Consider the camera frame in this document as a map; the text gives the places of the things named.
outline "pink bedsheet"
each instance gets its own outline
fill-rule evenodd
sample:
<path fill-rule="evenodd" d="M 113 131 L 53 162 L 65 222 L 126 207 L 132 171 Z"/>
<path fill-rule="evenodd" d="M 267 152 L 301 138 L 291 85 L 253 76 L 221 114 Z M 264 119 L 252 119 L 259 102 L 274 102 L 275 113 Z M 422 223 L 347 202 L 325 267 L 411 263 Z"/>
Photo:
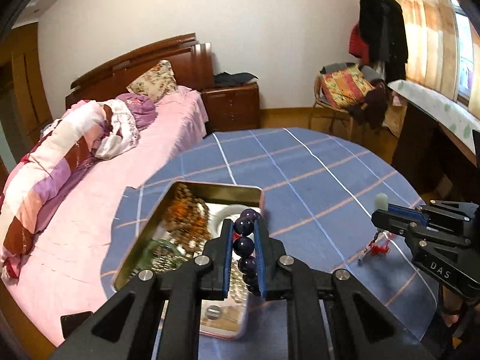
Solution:
<path fill-rule="evenodd" d="M 25 315 L 56 346 L 63 342 L 62 315 L 96 311 L 107 300 L 100 266 L 125 187 L 138 187 L 206 134 L 199 93 L 178 90 L 157 104 L 158 116 L 135 149 L 96 164 L 70 192 L 38 236 L 18 284 L 7 284 Z"/>

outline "white tablecloth with green leaves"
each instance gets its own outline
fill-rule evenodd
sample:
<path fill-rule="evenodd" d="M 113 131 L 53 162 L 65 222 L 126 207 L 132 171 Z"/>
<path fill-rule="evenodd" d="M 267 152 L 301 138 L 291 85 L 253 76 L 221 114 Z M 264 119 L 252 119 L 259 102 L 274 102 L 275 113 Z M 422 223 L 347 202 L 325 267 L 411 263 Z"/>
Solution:
<path fill-rule="evenodd" d="M 472 130 L 480 131 L 480 120 L 462 105 L 411 81 L 399 79 L 388 86 L 447 127 L 475 154 Z"/>

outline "purple bead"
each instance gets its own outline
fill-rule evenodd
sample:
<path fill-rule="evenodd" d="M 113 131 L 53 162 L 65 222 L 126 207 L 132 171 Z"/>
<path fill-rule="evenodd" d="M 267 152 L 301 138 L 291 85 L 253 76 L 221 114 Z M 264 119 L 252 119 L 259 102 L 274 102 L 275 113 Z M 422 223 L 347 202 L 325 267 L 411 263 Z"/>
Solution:
<path fill-rule="evenodd" d="M 248 237 L 240 237 L 233 242 L 233 251 L 240 257 L 248 257 L 254 250 L 255 244 Z"/>
<path fill-rule="evenodd" d="M 233 230 L 240 236 L 249 236 L 254 232 L 254 223 L 250 219 L 238 218 L 233 224 Z"/>
<path fill-rule="evenodd" d="M 255 274 L 251 274 L 251 275 L 244 274 L 242 278 L 243 278 L 243 282 L 246 285 L 252 286 L 252 287 L 258 287 L 258 277 L 257 277 L 257 275 L 255 275 Z"/>
<path fill-rule="evenodd" d="M 254 275 L 257 273 L 257 261 L 255 257 L 242 257 L 238 261 L 238 269 L 245 275 Z"/>
<path fill-rule="evenodd" d="M 243 210 L 240 214 L 240 218 L 247 218 L 251 219 L 253 222 L 255 222 L 256 219 L 260 219 L 262 216 L 256 212 L 253 208 L 247 208 Z"/>
<path fill-rule="evenodd" d="M 250 292 L 252 295 L 260 296 L 260 290 L 258 289 L 258 287 L 255 287 L 255 286 L 247 286 L 247 290 L 248 290 L 248 292 Z"/>

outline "window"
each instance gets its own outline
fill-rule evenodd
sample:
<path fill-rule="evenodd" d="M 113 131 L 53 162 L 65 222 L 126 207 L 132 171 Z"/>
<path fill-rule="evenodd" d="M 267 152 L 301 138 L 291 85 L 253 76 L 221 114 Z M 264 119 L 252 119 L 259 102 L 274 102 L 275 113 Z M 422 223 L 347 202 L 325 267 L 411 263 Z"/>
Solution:
<path fill-rule="evenodd" d="M 473 83 L 473 43 L 470 22 L 457 0 L 452 0 L 457 18 L 458 38 L 460 43 L 460 66 L 458 93 L 468 101 Z"/>

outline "metal bolt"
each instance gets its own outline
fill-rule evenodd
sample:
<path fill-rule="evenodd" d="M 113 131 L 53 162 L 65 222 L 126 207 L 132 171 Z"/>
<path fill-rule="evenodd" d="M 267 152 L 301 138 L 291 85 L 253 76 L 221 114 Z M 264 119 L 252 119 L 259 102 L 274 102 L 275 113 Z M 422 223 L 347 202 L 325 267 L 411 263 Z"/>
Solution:
<path fill-rule="evenodd" d="M 222 309 L 217 305 L 212 305 L 205 313 L 208 319 L 219 319 L 222 316 Z"/>
<path fill-rule="evenodd" d="M 295 259 L 292 256 L 284 255 L 278 259 L 283 266 L 291 266 Z"/>
<path fill-rule="evenodd" d="M 198 266 L 205 266 L 209 262 L 210 262 L 210 258 L 208 256 L 203 255 L 203 254 L 198 256 L 198 257 L 195 257 L 195 264 L 197 264 Z"/>
<path fill-rule="evenodd" d="M 138 274 L 140 280 L 147 281 L 153 278 L 153 272 L 150 269 L 144 269 Z"/>
<path fill-rule="evenodd" d="M 350 272 L 346 271 L 345 269 L 339 269 L 338 271 L 335 272 L 335 277 L 338 280 L 349 280 Z"/>

